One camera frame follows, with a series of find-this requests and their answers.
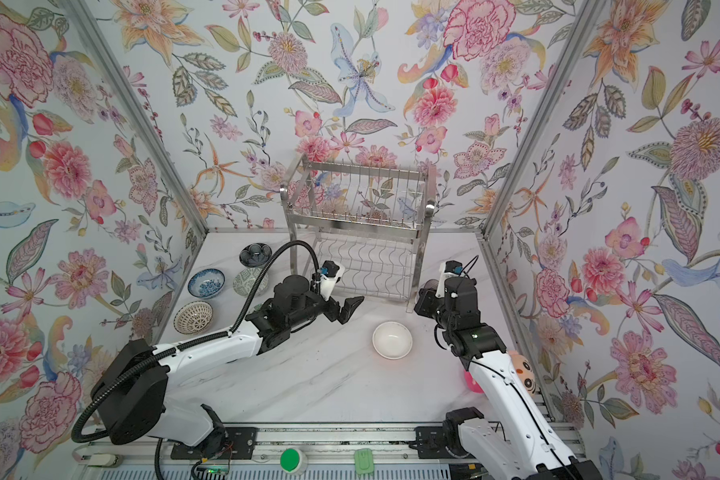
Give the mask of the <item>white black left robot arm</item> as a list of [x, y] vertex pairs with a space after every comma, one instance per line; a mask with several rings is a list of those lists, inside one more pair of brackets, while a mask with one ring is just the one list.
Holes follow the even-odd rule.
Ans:
[[71, 427], [72, 441], [107, 439], [124, 445], [151, 437], [180, 443], [204, 457], [228, 448], [232, 440], [216, 411], [202, 400], [179, 399], [179, 389], [202, 373], [275, 349], [319, 317], [346, 324], [364, 301], [361, 296], [344, 302], [333, 298], [344, 266], [320, 262], [303, 240], [286, 242], [269, 262], [296, 247], [307, 251], [311, 276], [285, 277], [274, 286], [272, 296], [254, 309], [255, 294], [271, 267], [265, 264], [231, 326], [183, 342], [157, 346], [143, 339], [129, 342], [92, 388], [90, 403]]

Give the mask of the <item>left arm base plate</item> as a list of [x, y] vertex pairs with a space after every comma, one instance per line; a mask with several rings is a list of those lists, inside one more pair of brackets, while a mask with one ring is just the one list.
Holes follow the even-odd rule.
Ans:
[[212, 432], [208, 439], [190, 447], [176, 444], [171, 460], [251, 460], [256, 446], [256, 427], [226, 427], [225, 433]]

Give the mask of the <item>white bowl orange outside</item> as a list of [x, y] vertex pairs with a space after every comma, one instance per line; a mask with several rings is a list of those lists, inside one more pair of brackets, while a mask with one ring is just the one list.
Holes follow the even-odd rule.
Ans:
[[379, 324], [372, 334], [375, 352], [387, 360], [406, 357], [413, 347], [413, 337], [408, 328], [394, 321]]

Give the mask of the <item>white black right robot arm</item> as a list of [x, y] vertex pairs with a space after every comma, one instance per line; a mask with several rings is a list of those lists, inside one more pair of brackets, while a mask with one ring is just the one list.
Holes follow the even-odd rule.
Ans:
[[546, 421], [516, 372], [496, 330], [481, 321], [476, 281], [430, 280], [419, 290], [416, 314], [432, 318], [443, 339], [492, 406], [489, 420], [475, 407], [446, 414], [434, 434], [416, 430], [419, 454], [474, 458], [494, 479], [600, 479]]

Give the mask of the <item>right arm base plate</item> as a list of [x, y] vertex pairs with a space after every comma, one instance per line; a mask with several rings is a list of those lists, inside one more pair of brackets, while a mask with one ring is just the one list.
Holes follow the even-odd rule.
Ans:
[[470, 454], [450, 441], [442, 426], [418, 426], [414, 429], [415, 438], [410, 447], [417, 452], [419, 459], [464, 459]]

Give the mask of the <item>stainless steel dish rack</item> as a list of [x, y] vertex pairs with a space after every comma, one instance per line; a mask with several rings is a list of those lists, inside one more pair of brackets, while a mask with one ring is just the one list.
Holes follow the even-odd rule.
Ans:
[[338, 290], [415, 303], [436, 211], [433, 166], [396, 169], [294, 160], [280, 184], [287, 231], [342, 264]]

